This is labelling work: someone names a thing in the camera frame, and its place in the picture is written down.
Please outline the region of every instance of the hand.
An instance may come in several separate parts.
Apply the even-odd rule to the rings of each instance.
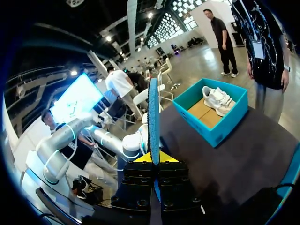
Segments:
[[[250,79],[253,80],[253,70],[252,70],[250,62],[248,62],[248,65],[247,65],[247,73],[250,76]]]
[[[289,72],[285,69],[281,76],[281,86],[283,86],[282,88],[283,93],[285,92],[287,86],[289,85],[289,81],[290,81]]]

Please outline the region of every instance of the black table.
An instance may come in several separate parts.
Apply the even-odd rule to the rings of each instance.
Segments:
[[[215,210],[232,211],[263,187],[280,184],[298,140],[282,126],[249,107],[249,111],[213,148],[170,105],[160,113],[160,135],[166,153],[184,160],[198,194],[208,196]],[[124,166],[118,160],[118,167]],[[153,199],[151,224],[161,224],[160,206]]]

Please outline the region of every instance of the monitor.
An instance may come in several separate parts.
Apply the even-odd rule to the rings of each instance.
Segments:
[[[81,74],[62,94],[51,110],[58,123],[69,123],[81,113],[90,112],[103,94],[89,77]]]

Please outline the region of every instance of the robotic arm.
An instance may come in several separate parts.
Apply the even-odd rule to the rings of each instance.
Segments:
[[[83,128],[92,126],[92,122],[90,113],[83,114],[37,145],[37,155],[45,165],[43,175],[49,183],[57,184],[69,168],[69,160],[59,152],[60,149],[74,140]]]
[[[137,157],[147,153],[148,125],[142,125],[135,134],[127,135],[120,140],[111,133],[93,126],[93,116],[84,114],[64,125],[52,136],[40,141],[37,145],[37,155],[45,165],[44,178],[55,185],[66,174],[69,168],[69,160],[60,153],[60,149],[66,147],[82,129],[87,128],[90,135],[107,149],[120,155],[126,161],[133,161]]]

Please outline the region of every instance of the white sneaker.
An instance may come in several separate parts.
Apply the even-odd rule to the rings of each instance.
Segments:
[[[222,72],[222,73],[221,73],[222,76],[227,76],[227,75],[229,75],[229,74],[231,74],[231,72],[229,72],[229,73]]]
[[[216,110],[219,116],[225,116],[235,105],[235,102],[222,91],[219,87],[217,89],[212,89],[204,86],[202,89],[204,104],[210,108]]]
[[[237,75],[239,75],[239,72],[237,72],[236,74],[234,74],[234,73],[231,74],[231,77],[232,77],[232,78],[235,78]]]

